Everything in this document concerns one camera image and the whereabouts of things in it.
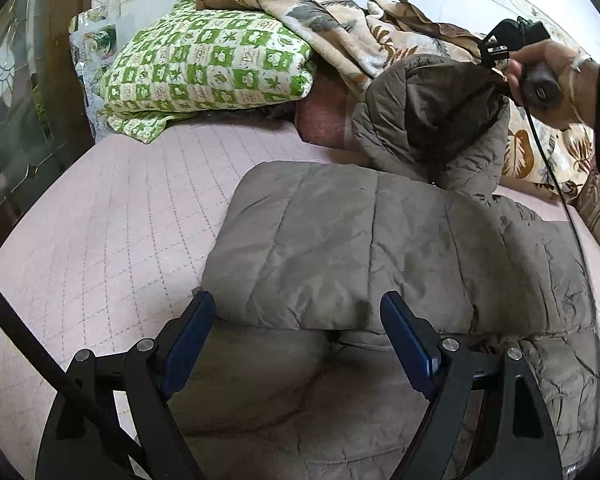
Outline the person's right hand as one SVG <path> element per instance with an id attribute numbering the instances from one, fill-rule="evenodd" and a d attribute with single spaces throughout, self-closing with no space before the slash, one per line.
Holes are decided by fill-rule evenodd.
<path id="1" fill-rule="evenodd" d="M 542 110 L 526 105 L 530 114 L 545 125 L 556 129 L 571 124 L 585 124 L 595 128 L 597 77 L 600 64 L 582 56 L 553 40 L 544 40 L 523 47 L 509 55 L 507 81 L 518 104 L 524 105 L 520 92 L 520 78 L 524 70 L 537 62 L 545 62 L 557 76 L 562 89 L 558 107 Z"/>

